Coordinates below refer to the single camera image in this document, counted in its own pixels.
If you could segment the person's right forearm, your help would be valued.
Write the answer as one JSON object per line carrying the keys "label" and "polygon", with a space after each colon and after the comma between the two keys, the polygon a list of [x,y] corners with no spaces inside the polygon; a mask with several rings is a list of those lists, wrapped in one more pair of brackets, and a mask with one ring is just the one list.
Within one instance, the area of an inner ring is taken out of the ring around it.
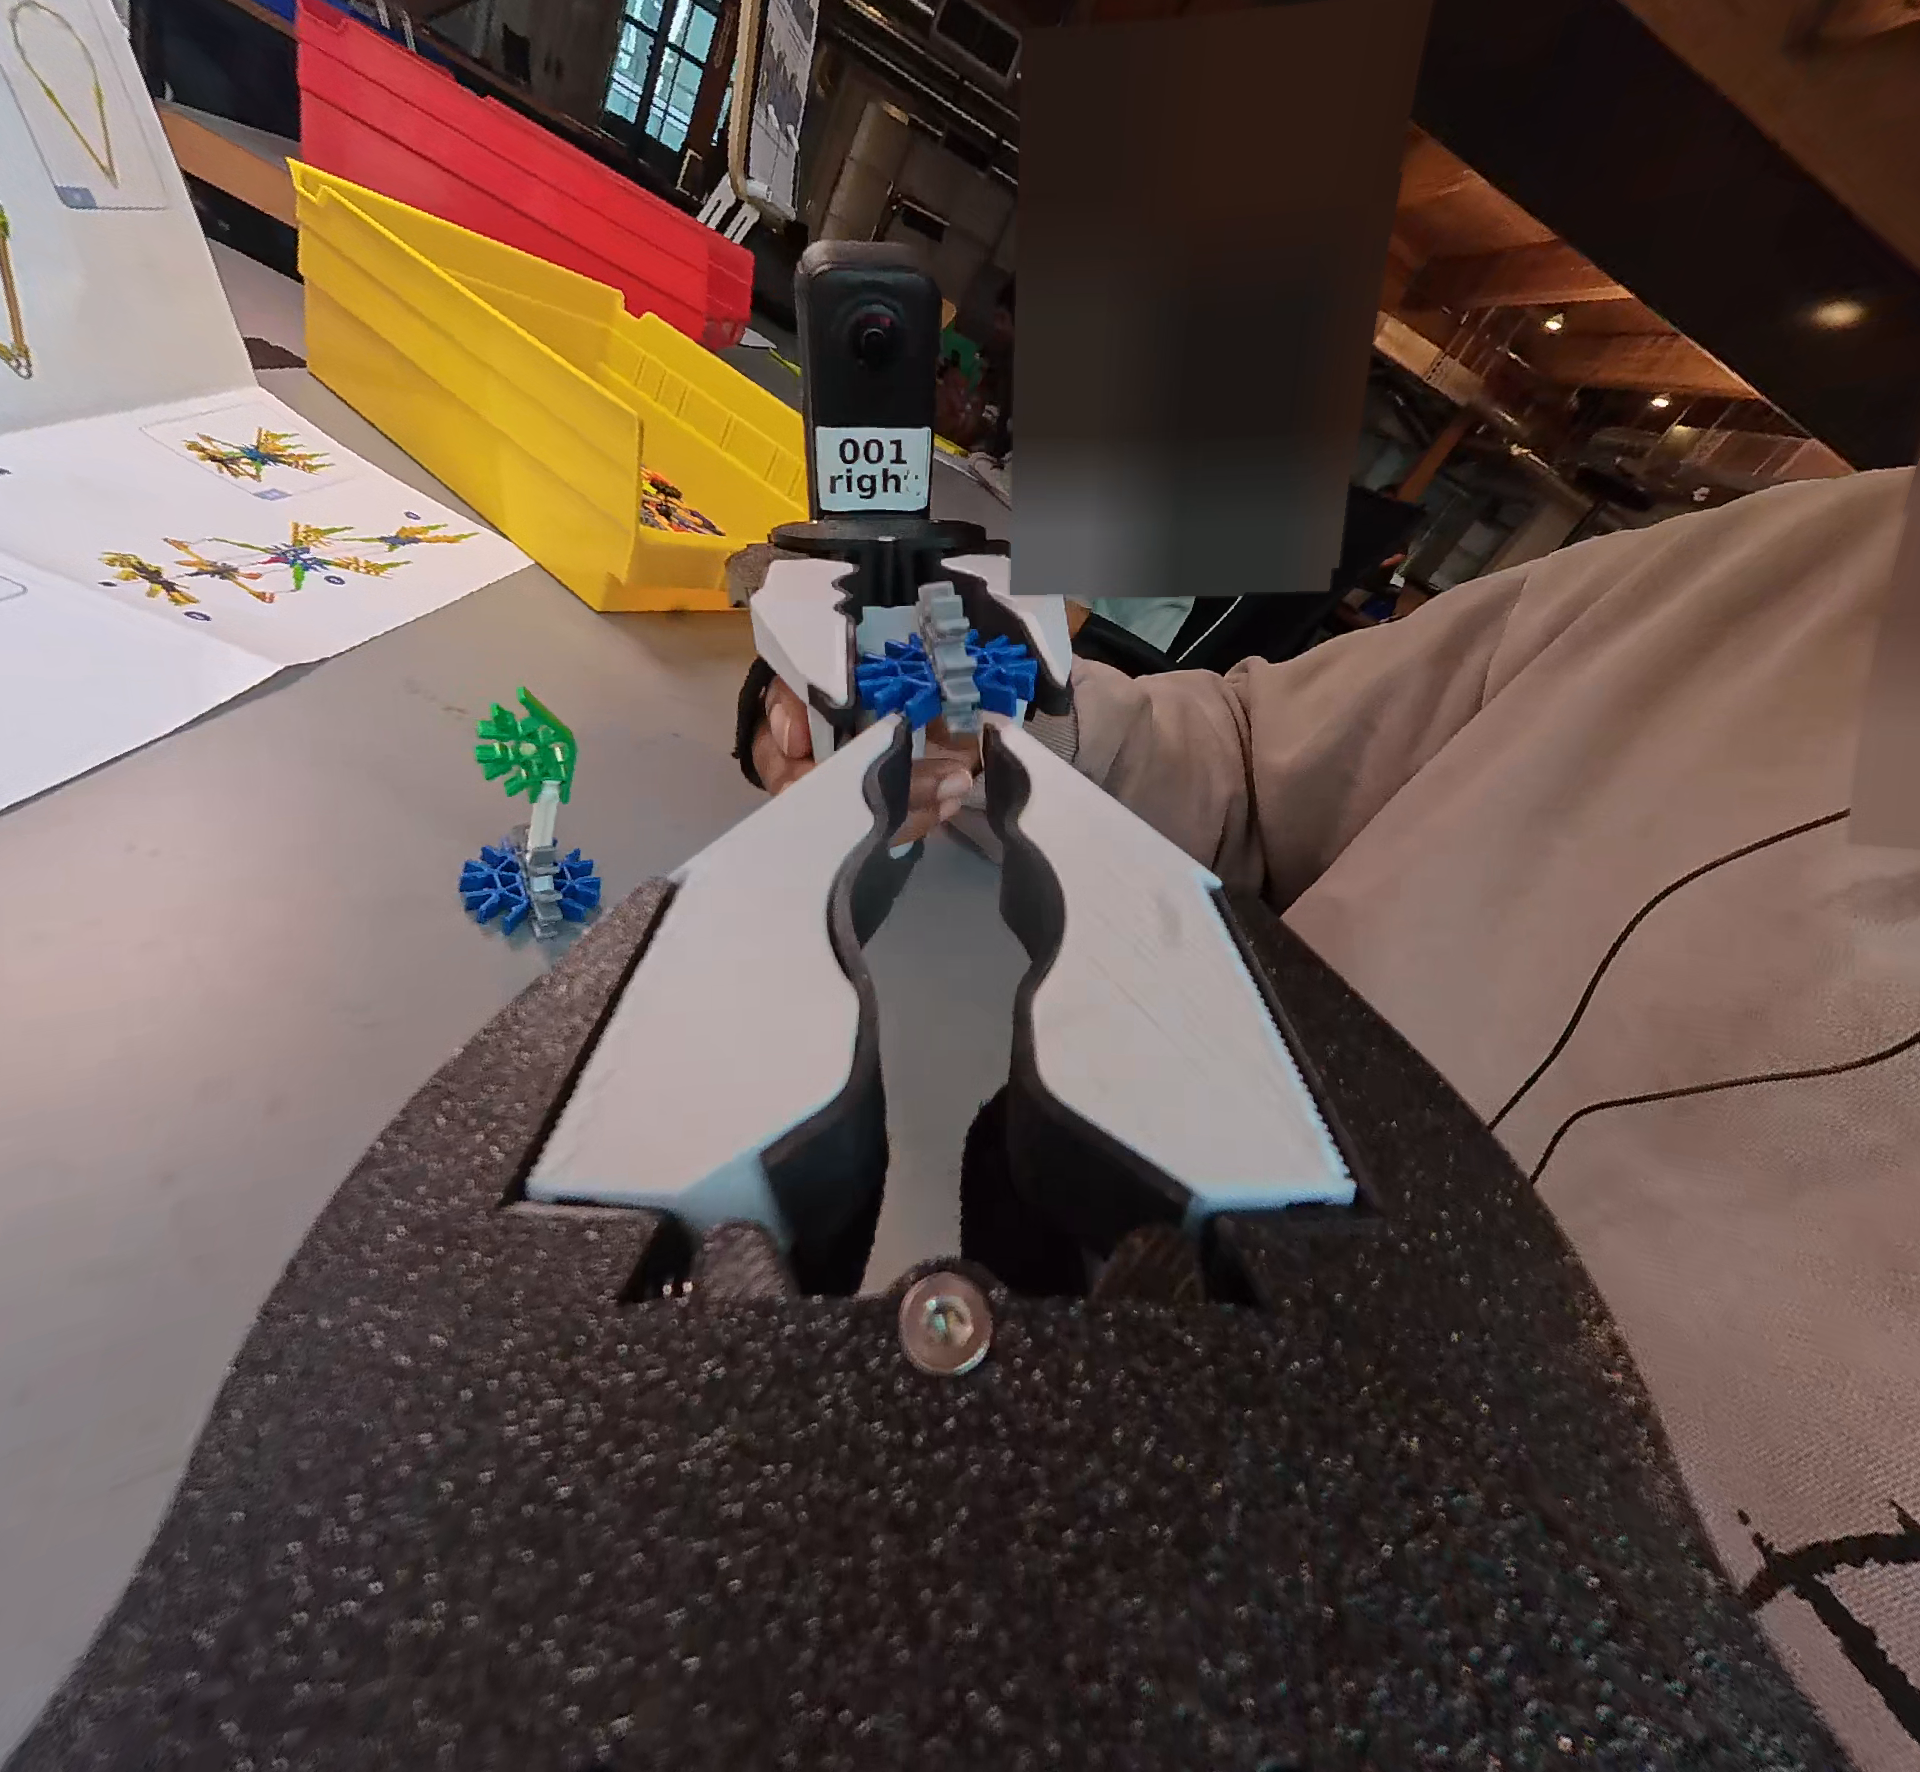
{"label": "person's right forearm", "polygon": [[1459,583],[1409,618],[1222,676],[1076,657],[1082,776],[1239,890],[1304,895],[1388,809],[1535,803],[1544,834],[1634,776],[1731,776],[1841,678],[1888,595],[1911,472],[1804,479]]}

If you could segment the grey desk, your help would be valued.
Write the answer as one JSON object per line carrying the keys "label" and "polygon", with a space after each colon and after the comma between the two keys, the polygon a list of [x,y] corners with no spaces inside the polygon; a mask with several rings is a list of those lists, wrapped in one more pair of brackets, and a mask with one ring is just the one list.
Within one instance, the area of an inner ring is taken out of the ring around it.
{"label": "grey desk", "polygon": [[548,965],[459,909],[470,721],[580,736],[605,900],[756,794],[742,614],[526,568],[3,812],[3,1749],[117,1605],[226,1367],[400,1106]]}

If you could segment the blue snowflake toy connector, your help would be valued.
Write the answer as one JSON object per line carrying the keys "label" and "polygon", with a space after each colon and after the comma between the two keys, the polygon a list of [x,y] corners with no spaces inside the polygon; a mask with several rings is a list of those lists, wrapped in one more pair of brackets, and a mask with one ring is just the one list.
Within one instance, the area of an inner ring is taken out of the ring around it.
{"label": "blue snowflake toy connector", "polygon": [[527,849],[521,839],[504,839],[461,863],[459,895],[475,922],[504,936],[527,927],[548,942],[592,920],[603,887],[593,860],[579,849]]}

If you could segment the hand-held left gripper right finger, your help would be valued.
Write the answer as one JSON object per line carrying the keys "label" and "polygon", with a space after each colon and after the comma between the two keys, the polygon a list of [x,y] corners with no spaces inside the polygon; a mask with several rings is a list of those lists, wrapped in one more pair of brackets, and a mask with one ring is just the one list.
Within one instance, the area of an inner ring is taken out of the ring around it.
{"label": "hand-held left gripper right finger", "polygon": [[983,730],[999,915],[1027,955],[1008,1161],[1063,1229],[1351,1213],[1355,1164],[1222,882],[1015,721]]}

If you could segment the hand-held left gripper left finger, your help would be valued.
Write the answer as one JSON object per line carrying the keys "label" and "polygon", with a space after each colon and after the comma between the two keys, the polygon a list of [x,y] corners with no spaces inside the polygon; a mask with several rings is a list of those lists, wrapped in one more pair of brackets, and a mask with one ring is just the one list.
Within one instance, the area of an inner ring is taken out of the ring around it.
{"label": "hand-held left gripper left finger", "polygon": [[878,721],[671,872],[526,1199],[684,1229],[853,1229],[883,1190],[863,942],[906,863],[914,732]]}

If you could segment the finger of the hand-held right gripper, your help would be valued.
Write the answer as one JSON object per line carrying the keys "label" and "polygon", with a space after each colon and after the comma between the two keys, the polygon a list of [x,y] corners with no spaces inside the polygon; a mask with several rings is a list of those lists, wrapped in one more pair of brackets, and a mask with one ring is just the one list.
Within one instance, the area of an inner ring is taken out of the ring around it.
{"label": "finger of the hand-held right gripper", "polygon": [[1058,668],[1043,628],[983,580],[968,583],[968,657],[980,713],[999,719],[1058,713]]}
{"label": "finger of the hand-held right gripper", "polygon": [[754,651],[799,695],[809,730],[854,730],[853,560],[774,560],[748,602]]}

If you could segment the printed instruction sheet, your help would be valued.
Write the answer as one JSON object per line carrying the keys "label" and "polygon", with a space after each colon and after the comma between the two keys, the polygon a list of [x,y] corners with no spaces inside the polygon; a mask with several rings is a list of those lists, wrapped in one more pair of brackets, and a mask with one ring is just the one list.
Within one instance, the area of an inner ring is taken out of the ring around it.
{"label": "printed instruction sheet", "polygon": [[3,0],[3,806],[527,563],[258,382],[109,0]]}

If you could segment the green toy connector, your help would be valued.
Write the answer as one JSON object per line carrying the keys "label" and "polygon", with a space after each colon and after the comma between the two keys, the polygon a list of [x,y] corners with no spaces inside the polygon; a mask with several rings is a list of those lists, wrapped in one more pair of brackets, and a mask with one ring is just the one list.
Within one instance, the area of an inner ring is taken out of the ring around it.
{"label": "green toy connector", "polygon": [[483,779],[504,794],[536,803],[554,799],[570,803],[579,770],[575,732],[526,685],[515,689],[515,704],[493,704],[477,719],[470,757]]}

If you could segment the person's right hand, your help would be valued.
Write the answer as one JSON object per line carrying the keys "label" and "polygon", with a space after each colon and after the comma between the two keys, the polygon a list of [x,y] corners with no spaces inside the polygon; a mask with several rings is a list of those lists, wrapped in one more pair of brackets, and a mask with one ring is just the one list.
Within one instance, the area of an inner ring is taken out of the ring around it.
{"label": "person's right hand", "polygon": [[811,772],[811,707],[768,659],[748,667],[740,695],[735,759],[742,776],[777,799]]}

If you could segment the yellow plastic bin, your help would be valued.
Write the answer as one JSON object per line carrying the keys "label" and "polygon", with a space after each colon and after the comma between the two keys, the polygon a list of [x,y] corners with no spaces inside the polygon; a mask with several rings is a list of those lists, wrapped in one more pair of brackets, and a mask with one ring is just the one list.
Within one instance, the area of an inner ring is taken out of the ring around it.
{"label": "yellow plastic bin", "polygon": [[[592,276],[301,161],[307,369],[597,614],[727,608],[804,517],[801,415]],[[727,538],[639,524],[658,472]]]}

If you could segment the red plastic bins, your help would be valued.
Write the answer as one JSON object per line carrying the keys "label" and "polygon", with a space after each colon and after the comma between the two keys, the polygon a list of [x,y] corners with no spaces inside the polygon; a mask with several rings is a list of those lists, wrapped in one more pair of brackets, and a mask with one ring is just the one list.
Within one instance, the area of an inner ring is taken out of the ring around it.
{"label": "red plastic bins", "polygon": [[295,0],[301,161],[621,291],[701,345],[742,341],[754,256],[330,0]]}

